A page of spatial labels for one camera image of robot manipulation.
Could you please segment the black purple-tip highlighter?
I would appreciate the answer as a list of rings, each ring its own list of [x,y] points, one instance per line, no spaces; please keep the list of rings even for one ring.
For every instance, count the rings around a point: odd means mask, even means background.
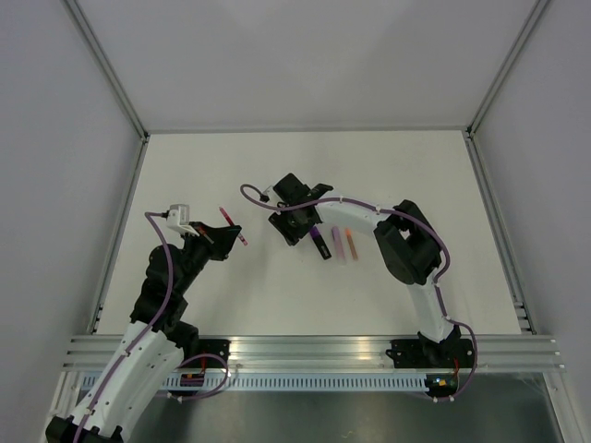
[[[312,227],[309,231],[310,237],[320,253],[323,260],[328,260],[332,257],[332,254],[324,241],[320,230],[317,227]]]

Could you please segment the pink highlighter pen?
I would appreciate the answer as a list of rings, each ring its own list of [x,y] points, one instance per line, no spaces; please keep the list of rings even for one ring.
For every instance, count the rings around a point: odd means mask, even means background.
[[[344,265],[346,263],[346,256],[340,229],[337,226],[333,226],[331,228],[331,234],[337,260],[340,264]]]

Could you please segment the orange pencil-like pen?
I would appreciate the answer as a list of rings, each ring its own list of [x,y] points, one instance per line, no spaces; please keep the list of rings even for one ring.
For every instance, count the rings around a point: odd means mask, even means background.
[[[351,258],[353,261],[358,261],[358,253],[356,251],[356,244],[355,239],[353,237],[352,230],[350,228],[345,229],[345,237],[347,240],[347,244],[350,249]]]

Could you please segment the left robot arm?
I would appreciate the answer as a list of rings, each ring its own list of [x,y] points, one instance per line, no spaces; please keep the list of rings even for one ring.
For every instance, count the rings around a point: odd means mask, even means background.
[[[241,233],[191,221],[181,227],[182,247],[163,242],[149,256],[130,322],[90,391],[65,418],[45,429],[49,442],[127,442],[139,418],[179,367],[195,363],[229,369],[227,354],[205,352],[198,328],[182,321],[185,293],[210,261],[228,258]]]

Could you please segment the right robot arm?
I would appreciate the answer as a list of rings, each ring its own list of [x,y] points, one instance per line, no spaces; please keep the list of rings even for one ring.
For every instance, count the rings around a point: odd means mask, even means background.
[[[392,209],[339,195],[332,186],[310,187],[288,174],[265,195],[281,209],[269,222],[288,245],[296,245],[316,225],[328,223],[373,237],[387,270],[406,285],[419,323],[408,359],[444,367],[458,353],[461,332],[453,324],[438,287],[439,271],[449,254],[419,207],[405,200]]]

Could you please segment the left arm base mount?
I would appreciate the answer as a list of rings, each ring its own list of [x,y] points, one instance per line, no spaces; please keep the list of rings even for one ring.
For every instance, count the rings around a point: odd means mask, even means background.
[[[188,357],[180,364],[181,370],[206,371],[207,369],[223,369],[228,364],[231,341],[227,339],[200,339],[197,348],[189,352]]]

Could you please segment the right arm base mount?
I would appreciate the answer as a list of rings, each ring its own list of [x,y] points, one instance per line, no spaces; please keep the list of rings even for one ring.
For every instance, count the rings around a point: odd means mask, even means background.
[[[397,369],[470,368],[476,357],[473,343],[468,339],[461,339],[451,350],[419,339],[392,340],[385,354]]]

